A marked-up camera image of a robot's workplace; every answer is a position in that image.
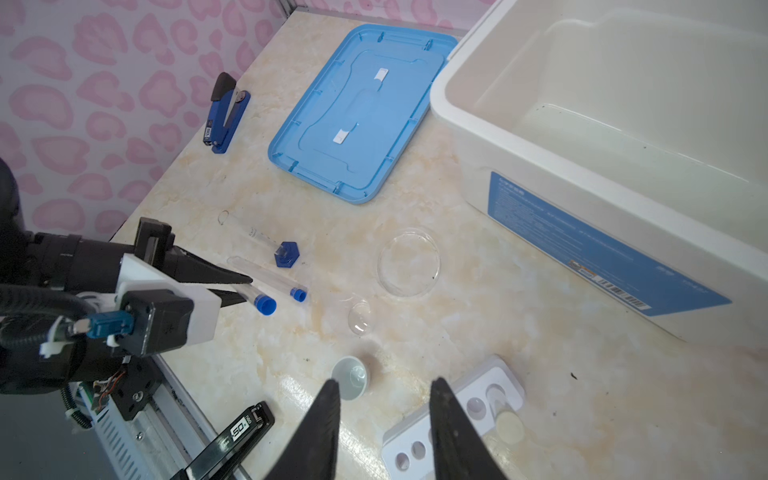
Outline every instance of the table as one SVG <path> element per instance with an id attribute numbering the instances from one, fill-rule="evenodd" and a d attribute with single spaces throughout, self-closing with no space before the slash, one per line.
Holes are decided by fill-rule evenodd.
<path id="1" fill-rule="evenodd" d="M 214 340 L 163 354 L 221 430 L 266 400 L 275 427 L 243 463 L 271 468 L 337 359 L 371 369 L 363 397 L 343 402 L 337 478 L 388 478 L 384 431 L 499 354 L 526 392 L 525 440 L 486 444 L 509 478 L 765 478 L 768 351 L 684 343 L 467 204 L 448 128 L 427 114 L 378 196 L 352 205 L 266 157 L 269 142 L 344 36 L 360 22 L 296 12 L 238 86 L 252 94 L 223 155 L 201 141 L 181 152 L 114 238 L 139 217 L 170 223 L 176 244 L 211 262 L 269 255 L 217 222 L 222 210 L 302 255 L 289 275 L 310 286 L 301 307 L 272 316 L 223 309 Z M 442 272 L 432 291 L 396 300 L 377 282 L 382 244 L 403 227 L 432 232 Z M 365 297 L 375 329 L 354 336 L 339 299 Z"/>

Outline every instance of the storage box lid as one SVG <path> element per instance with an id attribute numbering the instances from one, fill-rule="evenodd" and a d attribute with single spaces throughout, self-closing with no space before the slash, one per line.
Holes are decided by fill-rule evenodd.
<path id="1" fill-rule="evenodd" d="M 449 35 L 352 30 L 272 139 L 270 160 L 353 204 L 379 191 L 429 107 Z"/>

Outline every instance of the pink patterned wall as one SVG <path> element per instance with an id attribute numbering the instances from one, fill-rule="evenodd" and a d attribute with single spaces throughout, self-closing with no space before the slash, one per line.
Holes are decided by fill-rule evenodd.
<path id="1" fill-rule="evenodd" d="M 108 239 L 285 19 L 276 0 L 0 0 L 0 157 L 30 230 Z"/>
<path id="2" fill-rule="evenodd" d="M 296 0 L 298 5 L 469 30 L 494 0 Z"/>

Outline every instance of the white plastic bin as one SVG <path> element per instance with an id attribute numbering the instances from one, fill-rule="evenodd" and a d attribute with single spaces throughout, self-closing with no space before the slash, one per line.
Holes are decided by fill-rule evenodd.
<path id="1" fill-rule="evenodd" d="M 470 204 L 682 339 L 768 345 L 768 2 L 500 0 L 431 100 Z"/>

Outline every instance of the blue stapler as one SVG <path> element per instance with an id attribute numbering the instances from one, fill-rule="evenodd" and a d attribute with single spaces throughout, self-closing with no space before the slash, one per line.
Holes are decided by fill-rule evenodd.
<path id="1" fill-rule="evenodd" d="M 232 75 L 222 71 L 219 78 L 216 79 L 213 93 L 210 94 L 210 100 L 213 104 L 210 106 L 210 112 L 208 112 L 208 121 L 205 123 L 203 143 L 212 145 L 211 150 L 215 154 L 223 154 L 227 151 L 250 100 L 250 93 L 245 90 L 239 91 L 235 97 L 230 116 L 227 116 L 236 83 Z"/>

